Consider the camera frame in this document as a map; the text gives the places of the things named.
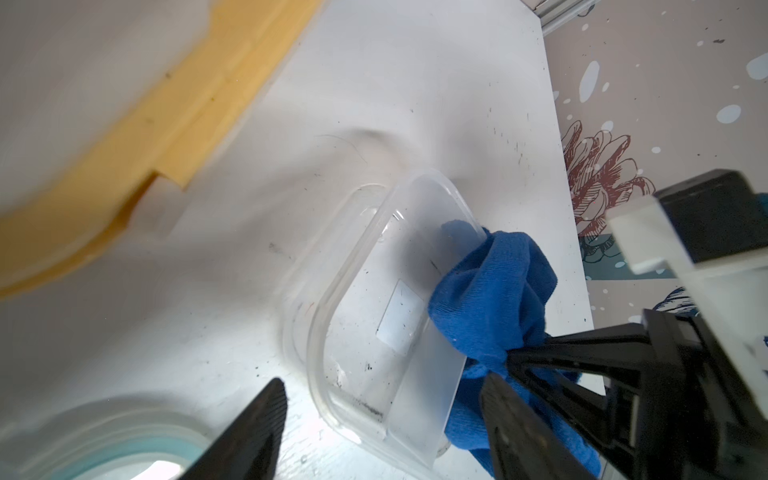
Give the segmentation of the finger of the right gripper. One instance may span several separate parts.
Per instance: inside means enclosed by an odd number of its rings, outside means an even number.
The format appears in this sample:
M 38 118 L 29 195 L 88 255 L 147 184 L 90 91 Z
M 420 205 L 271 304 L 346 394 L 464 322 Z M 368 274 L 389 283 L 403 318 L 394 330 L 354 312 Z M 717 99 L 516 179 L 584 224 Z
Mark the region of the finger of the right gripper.
M 506 367 L 603 455 L 662 456 L 680 438 L 679 326 L 673 314 L 644 310 L 638 323 L 510 350 Z

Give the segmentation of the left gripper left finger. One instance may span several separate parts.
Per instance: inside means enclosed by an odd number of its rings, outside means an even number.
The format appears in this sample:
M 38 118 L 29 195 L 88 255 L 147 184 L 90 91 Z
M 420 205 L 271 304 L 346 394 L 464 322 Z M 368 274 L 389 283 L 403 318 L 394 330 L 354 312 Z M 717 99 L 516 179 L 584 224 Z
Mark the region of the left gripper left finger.
M 287 411 L 284 382 L 274 378 L 180 479 L 273 479 Z

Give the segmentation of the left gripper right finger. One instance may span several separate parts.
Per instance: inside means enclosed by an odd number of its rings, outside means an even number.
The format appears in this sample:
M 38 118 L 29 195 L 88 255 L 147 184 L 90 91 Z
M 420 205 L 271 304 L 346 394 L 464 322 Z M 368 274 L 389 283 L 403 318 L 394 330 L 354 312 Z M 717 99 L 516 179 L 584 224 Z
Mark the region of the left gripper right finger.
M 496 479 L 592 479 L 594 476 L 498 374 L 479 397 Z

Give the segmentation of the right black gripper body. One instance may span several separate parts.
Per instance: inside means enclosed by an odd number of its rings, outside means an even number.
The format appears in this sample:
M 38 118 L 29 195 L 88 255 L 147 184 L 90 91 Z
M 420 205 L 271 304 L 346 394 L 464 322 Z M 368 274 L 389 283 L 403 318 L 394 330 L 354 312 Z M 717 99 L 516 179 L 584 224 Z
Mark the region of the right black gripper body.
M 764 479 L 767 421 L 701 318 L 646 310 L 636 479 Z

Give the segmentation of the clear lunch box lid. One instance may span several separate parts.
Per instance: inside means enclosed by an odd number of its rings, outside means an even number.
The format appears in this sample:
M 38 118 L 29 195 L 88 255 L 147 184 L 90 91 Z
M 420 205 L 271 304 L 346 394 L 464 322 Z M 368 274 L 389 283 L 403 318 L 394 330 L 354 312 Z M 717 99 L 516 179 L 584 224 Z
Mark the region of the clear lunch box lid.
M 212 443 L 200 420 L 160 399 L 104 399 L 1 435 L 3 479 L 130 479 L 156 462 L 191 467 Z

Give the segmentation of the blue cleaning cloth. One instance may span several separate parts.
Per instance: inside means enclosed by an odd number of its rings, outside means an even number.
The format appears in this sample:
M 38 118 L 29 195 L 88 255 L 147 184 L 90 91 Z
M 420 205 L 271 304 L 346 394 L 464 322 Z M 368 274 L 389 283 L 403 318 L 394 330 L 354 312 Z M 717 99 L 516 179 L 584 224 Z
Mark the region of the blue cleaning cloth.
M 493 464 L 480 393 L 490 373 L 499 374 L 592 475 L 601 472 L 596 450 L 506 369 L 508 351 L 546 340 L 545 307 L 556 286 L 554 271 L 530 236 L 497 231 L 450 270 L 430 298 L 430 319 L 466 357 L 445 434 L 487 472 Z

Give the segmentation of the clear plastic lunch box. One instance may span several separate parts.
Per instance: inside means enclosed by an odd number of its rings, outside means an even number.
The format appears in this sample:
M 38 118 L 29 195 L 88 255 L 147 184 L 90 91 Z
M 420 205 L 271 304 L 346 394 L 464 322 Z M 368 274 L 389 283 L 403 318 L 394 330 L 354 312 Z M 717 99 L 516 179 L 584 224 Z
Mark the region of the clear plastic lunch box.
M 391 466 L 435 479 L 466 358 L 429 299 L 485 241 L 455 185 L 434 170 L 351 193 L 282 295 L 283 350 L 330 428 Z

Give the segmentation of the yellow lunch box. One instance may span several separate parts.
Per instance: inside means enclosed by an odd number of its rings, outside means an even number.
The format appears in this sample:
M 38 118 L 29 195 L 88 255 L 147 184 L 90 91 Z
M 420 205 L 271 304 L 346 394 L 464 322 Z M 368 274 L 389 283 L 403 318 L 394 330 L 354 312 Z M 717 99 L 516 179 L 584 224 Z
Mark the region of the yellow lunch box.
M 1 294 L 160 230 L 316 1 L 5 1 Z

